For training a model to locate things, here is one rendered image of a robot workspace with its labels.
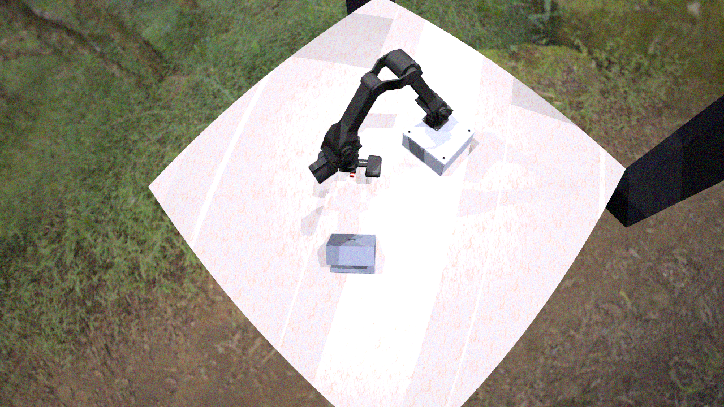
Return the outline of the pale blue flat panel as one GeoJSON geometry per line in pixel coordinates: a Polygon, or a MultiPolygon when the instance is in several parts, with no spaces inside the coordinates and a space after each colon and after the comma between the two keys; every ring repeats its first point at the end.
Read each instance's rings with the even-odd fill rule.
{"type": "Polygon", "coordinates": [[[376,235],[331,234],[326,244],[330,271],[373,275],[376,268],[376,235]]]}

